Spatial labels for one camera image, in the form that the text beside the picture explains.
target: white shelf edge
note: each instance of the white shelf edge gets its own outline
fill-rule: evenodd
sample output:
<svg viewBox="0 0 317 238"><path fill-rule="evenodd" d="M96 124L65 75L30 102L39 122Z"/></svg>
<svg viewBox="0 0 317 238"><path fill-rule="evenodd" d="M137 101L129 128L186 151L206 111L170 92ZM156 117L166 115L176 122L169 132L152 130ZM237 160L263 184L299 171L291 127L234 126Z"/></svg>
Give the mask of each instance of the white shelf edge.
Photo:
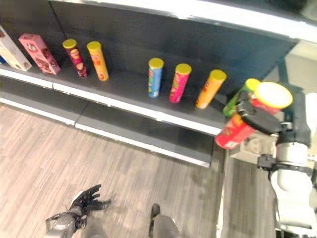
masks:
<svg viewBox="0 0 317 238"><path fill-rule="evenodd" d="M86 126L86 125L82 125L82 124L76 123L75 127L78 128L78 129L81 129L81 130L89 131L89 132L92 132L92 133L95 133L95 134L98 134L98 135L101 135L101 136L104 136L104 137L107 137L107 138L111 138L111 139L118 140L118 141L121 141L121 142L124 142L124 143L127 143L127 144L131 144L131 145L134 145L134 146L137 146L137 147L141 147L141 148L144 148L144 149L147 149L147 150L150 150L150 151L153 151L153 152L157 152L157 153L160 153L160 154L163 154L163 155L167 155L167 156L170 156L170 157L182 160L182 161L186 161L186 162L189 162L189 163L192 163L192 164L196 164L196 165L203 166L203 167L206 167L206 168L210 167L210 163L208 163L208 162L203 162L203 161L200 161L200 160L196 160L194 158L191 158L191 157L188 157L188 156L185 156L185 155L181 155L181 154L169 151L169 150L161 149L161 148L153 146L153 145L149 145L149 144L146 144L146 143L143 143L143 142L140 142L140 141L132 140L132 139L129 139L129 138L126 138L126 137L123 137L123 136L119 136L119 135L116 135L116 134L112 134L112 133L109 133L109 132L106 132L106 131L103 131L103 130L95 129L95 128L90 127L90 126Z"/></svg>
<svg viewBox="0 0 317 238"><path fill-rule="evenodd" d="M124 9L173 16L179 19L200 19L226 22L256 30L317 43L317 27L267 13L201 0L50 0L91 5L116 5Z"/></svg>
<svg viewBox="0 0 317 238"><path fill-rule="evenodd" d="M42 115L42 116L45 116L45 117L48 117L48 118L51 118L51 119L54 119L54 120L58 120L58 121L64 122L67 125L75 125L75 121L73 121L73 120L70 120L70 119L67 119L67 118L63 118L63 117L60 117L58 115L55 115L55 114L52 114L52 113L48 113L48 112L45 112L45 111L30 107L30 106L26 106L26 105L23 105L23 104L20 104L20 103L16 103L14 101L11 101L11 100L8 100L8 99L5 99L5 98L0 98L0 102L4 103L4 104L11 105L11 106L16 107L16 108L20 108L20 109L29 111L29 112L33 112L33 113L36 113L36 114L39 114L39 115Z"/></svg>
<svg viewBox="0 0 317 238"><path fill-rule="evenodd" d="M49 82L49 81L46 81L46 80L43 80L43 79L39 79L39 78L35 78L35 77L32 77L32 76L28 76L28 75L25 75L23 73L13 72L13 71L6 70L6 69L3 69L3 68L0 68L0 75L3 75L5 77L9 77L9 78L15 78L15 79L18 79L18 80L21 80L21 81L24 81L24 82L36 84L36 85L39 85L39 86L42 86L42 87L46 87L46 88L50 88L50 89L53 88L53 83L52 82Z"/></svg>
<svg viewBox="0 0 317 238"><path fill-rule="evenodd" d="M217 135L221 132L221 128L201 124L201 123L198 123L195 121L191 121L191 120L187 120L187 119L183 119L183 118L179 118L179 117L175 117L175 116L172 116L172 115L169 115L166 113L143 108L143 107L136 106L136 105L133 105L130 103L126 103L126 102L122 102L122 101L119 101L116 99L101 96L98 94L89 93L87 91L72 88L72 87L65 86L65 85L62 85L59 83L53 83L53 88L55 90L58 90L58 91L61 91L64 93L72 94L72 95L75 95L75 96L78 96L81 98L86 98L86 99L89 99L91 101L95 101L97 103L102 103L102 104L108 105L110 107L113 106L116 108L124 109L126 111L130 111L130 112L137 113L140 115L152 117L158 121L169 122L169 123L180 125L180 126L183 126L186 128L193 129L193 130L201 131L201 132L204 132L204 133L207 133L210 135Z"/></svg>

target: can lid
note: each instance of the can lid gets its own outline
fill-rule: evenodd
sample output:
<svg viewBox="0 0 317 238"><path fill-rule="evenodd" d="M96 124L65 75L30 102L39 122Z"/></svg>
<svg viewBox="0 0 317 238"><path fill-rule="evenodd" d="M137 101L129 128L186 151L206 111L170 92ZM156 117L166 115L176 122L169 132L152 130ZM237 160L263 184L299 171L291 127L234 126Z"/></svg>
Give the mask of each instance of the can lid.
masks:
<svg viewBox="0 0 317 238"><path fill-rule="evenodd" d="M87 44L89 50L97 50L101 48L101 44L98 41L92 41Z"/></svg>
<svg viewBox="0 0 317 238"><path fill-rule="evenodd" d="M226 73L220 69L214 69L211 71L209 77L219 81L225 81L227 79Z"/></svg>
<svg viewBox="0 0 317 238"><path fill-rule="evenodd" d="M290 91L278 83L260 83L254 94L260 102L276 109L283 109L293 102Z"/></svg>
<svg viewBox="0 0 317 238"><path fill-rule="evenodd" d="M176 66L175 72L186 75L192 72L192 68L189 66L189 64L180 63Z"/></svg>
<svg viewBox="0 0 317 238"><path fill-rule="evenodd" d="M67 39L63 42L63 47L66 49L74 48L77 45L77 42L74 39Z"/></svg>
<svg viewBox="0 0 317 238"><path fill-rule="evenodd" d="M255 91L255 89L258 87L260 83L261 82L255 78L248 78L246 81L246 86L251 91Z"/></svg>
<svg viewBox="0 0 317 238"><path fill-rule="evenodd" d="M164 65L164 61L160 58L152 58L149 60L149 66L152 68L162 68Z"/></svg>

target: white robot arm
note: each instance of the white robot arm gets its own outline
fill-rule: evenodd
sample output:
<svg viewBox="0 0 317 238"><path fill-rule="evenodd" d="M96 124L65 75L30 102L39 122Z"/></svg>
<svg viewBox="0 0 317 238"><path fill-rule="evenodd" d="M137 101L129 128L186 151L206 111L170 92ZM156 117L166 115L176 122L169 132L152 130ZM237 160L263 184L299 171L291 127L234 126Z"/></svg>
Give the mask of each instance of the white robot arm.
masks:
<svg viewBox="0 0 317 238"><path fill-rule="evenodd" d="M276 195L277 235L282 238L317 237L316 215L309 206L313 170L307 167L311 131L306 122L305 95L299 87L288 83L283 86L293 95L292 105L284 110L283 122L253 108L244 92L236 109L242 120L253 128L266 134L278 133L276 158L264 154L258 159L258 168L269 171L268 178Z"/></svg>

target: red chip can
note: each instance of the red chip can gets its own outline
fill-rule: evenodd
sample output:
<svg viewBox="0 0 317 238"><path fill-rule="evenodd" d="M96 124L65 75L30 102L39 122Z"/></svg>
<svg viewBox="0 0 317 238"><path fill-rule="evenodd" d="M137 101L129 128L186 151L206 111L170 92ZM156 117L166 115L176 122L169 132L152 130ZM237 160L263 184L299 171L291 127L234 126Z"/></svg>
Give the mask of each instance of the red chip can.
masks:
<svg viewBox="0 0 317 238"><path fill-rule="evenodd" d="M81 78L88 76L87 68L84 64L83 58L81 57L77 42L74 39L67 39L63 42L63 47L66 49L74 67Z"/></svg>
<svg viewBox="0 0 317 238"><path fill-rule="evenodd" d="M271 115L289 106L293 102L292 94L277 83L264 82L251 96L253 107L261 108ZM242 121L240 115L234 113L222 131L215 137L216 143L224 149L233 149L247 139L256 130Z"/></svg>

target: shelf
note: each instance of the shelf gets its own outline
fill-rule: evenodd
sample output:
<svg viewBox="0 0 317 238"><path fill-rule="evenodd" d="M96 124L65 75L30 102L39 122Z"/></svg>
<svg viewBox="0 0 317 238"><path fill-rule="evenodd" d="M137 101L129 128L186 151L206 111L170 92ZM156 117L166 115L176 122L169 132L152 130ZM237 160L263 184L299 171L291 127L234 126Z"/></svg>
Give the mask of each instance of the shelf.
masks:
<svg viewBox="0 0 317 238"><path fill-rule="evenodd" d="M283 35L293 39L301 39L317 43L317 26L305 23L301 18L298 20L288 19L285 14L272 15L211 1L148 1L148 0L50 0L77 4L89 4L132 10L156 15L164 15L179 19L188 19L212 24L229 24Z"/></svg>
<svg viewBox="0 0 317 238"><path fill-rule="evenodd" d="M145 75L115 71L110 79L101 82L97 79L92 65L87 65L90 75L86 79L78 77L73 66L65 64L58 75L35 72L16 72L8 66L1 66L5 76L36 84L53 83L53 89L105 105L137 113L158 121L180 125L210 135L217 135L224 126L225 117L221 112L226 97L218 95L209 107L201 110L195 107L195 99L183 97L179 104L172 104L169 88L153 99L148 96L148 78Z"/></svg>
<svg viewBox="0 0 317 238"><path fill-rule="evenodd" d="M51 80L52 78L49 75L42 73L37 65L33 65L33 67L29 69L29 71L24 72L12 68L7 64L1 64L0 75L53 89L53 82Z"/></svg>
<svg viewBox="0 0 317 238"><path fill-rule="evenodd" d="M11 79L2 79L0 102L75 125L87 101Z"/></svg>
<svg viewBox="0 0 317 238"><path fill-rule="evenodd" d="M211 164L211 136L115 108L90 103L75 126L196 165Z"/></svg>

